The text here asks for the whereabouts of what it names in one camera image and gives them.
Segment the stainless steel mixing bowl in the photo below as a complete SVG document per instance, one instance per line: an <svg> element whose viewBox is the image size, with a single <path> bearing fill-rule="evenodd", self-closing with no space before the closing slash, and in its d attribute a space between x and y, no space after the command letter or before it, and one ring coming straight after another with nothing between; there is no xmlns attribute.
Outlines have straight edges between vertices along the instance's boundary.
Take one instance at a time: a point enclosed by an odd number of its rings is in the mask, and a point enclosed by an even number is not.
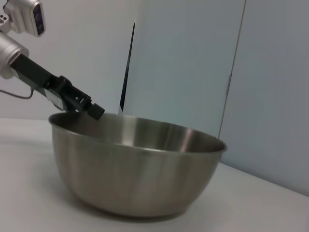
<svg viewBox="0 0 309 232"><path fill-rule="evenodd" d="M49 117L59 176L94 208L155 218L185 211L213 177L226 144L171 123L105 113Z"/></svg>

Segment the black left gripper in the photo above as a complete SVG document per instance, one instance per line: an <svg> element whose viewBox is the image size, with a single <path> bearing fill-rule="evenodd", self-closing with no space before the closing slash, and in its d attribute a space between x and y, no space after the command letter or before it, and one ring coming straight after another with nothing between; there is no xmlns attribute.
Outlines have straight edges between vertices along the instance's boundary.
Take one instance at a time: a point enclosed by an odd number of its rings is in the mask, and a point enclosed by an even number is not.
<svg viewBox="0 0 309 232"><path fill-rule="evenodd" d="M86 112L95 120L99 120L105 112L67 78L51 74L25 55L19 55L11 63L11 69L22 82L46 97L59 110Z"/></svg>

